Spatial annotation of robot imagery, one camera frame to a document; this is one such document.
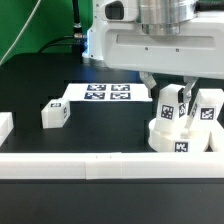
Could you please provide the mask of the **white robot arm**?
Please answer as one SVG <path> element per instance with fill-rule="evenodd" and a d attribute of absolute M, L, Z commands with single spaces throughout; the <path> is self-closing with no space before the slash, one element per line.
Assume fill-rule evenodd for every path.
<path fill-rule="evenodd" d="M 198 78 L 224 79 L 224 2 L 93 0 L 83 59 L 137 71 L 149 94 L 154 74 L 183 76 L 186 100 Z"/>

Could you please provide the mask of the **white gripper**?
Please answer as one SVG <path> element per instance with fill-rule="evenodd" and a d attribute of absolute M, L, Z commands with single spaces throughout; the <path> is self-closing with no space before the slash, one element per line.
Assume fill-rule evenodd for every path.
<path fill-rule="evenodd" d="M 158 98 L 152 73 L 185 76 L 178 102 L 188 103 L 197 77 L 224 79 L 224 19 L 195 18 L 171 36 L 147 35 L 137 23 L 109 23 L 102 31 L 102 55 L 110 68 L 140 71 L 152 99 Z"/>

